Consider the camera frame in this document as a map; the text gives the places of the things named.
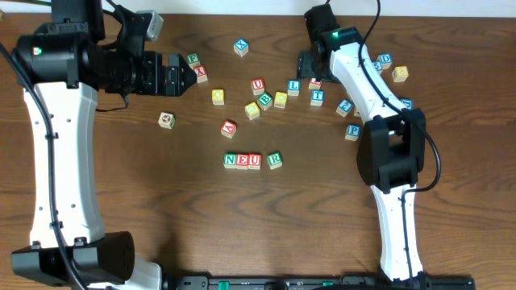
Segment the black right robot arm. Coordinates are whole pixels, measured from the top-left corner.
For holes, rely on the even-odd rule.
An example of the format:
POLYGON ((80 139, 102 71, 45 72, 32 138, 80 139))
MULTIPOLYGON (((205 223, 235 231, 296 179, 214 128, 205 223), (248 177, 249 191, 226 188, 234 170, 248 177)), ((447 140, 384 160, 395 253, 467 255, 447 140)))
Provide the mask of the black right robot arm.
POLYGON ((317 80, 347 91, 363 122, 356 157, 359 174, 375 197, 381 228, 381 270, 393 281, 422 272, 414 221, 415 189, 424 166, 426 119, 393 95, 370 60, 355 27, 341 27, 329 4, 304 14, 312 45, 309 65, 317 80))

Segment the green N wooden block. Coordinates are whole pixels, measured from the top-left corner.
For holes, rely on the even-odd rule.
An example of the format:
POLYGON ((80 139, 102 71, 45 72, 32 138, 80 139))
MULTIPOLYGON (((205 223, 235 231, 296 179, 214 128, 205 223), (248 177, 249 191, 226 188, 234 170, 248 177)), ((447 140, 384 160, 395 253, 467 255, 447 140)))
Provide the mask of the green N wooden block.
POLYGON ((234 153, 226 153, 223 159, 224 168, 236 168, 237 155, 234 153))

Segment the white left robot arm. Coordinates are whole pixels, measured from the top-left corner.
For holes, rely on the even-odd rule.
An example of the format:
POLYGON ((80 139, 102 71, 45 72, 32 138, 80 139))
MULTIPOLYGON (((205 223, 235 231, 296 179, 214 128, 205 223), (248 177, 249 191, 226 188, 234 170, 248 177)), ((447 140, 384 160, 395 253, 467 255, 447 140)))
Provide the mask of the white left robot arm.
POLYGON ((179 97, 197 77, 185 59, 144 45, 163 20, 153 10, 114 5, 121 29, 105 43, 99 1, 54 1, 52 19, 4 56, 23 86, 35 155, 35 214, 13 272, 49 287, 171 289, 161 265, 135 254, 126 231, 108 233, 98 207, 93 153, 100 91, 179 97))

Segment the green R wooden block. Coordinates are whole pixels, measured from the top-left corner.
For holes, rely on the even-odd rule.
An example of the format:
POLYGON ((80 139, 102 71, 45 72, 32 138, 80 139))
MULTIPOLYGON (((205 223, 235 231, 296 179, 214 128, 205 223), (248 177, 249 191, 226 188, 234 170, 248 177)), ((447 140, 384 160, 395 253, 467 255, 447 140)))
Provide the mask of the green R wooden block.
POLYGON ((283 165, 283 159, 280 152, 274 152, 267 155, 267 161, 271 170, 279 168, 283 165))

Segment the red E wooden block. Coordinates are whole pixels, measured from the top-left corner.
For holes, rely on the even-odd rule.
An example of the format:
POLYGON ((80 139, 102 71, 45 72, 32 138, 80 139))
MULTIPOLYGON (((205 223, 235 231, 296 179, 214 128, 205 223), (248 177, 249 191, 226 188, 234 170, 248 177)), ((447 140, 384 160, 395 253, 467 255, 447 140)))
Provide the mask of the red E wooden block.
POLYGON ((237 169, 247 170, 249 166, 249 154, 238 154, 236 156, 235 166, 237 169))

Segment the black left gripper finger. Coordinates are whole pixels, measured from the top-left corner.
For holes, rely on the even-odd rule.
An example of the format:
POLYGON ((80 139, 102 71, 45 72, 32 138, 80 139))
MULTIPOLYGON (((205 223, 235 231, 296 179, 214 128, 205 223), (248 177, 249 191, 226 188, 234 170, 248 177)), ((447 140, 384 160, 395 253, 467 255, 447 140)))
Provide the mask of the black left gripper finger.
POLYGON ((185 57, 181 54, 177 54, 177 69, 182 75, 188 75, 193 72, 193 69, 189 66, 185 57))
POLYGON ((177 95, 181 96, 197 83, 197 74, 190 67, 179 68, 177 72, 177 95))

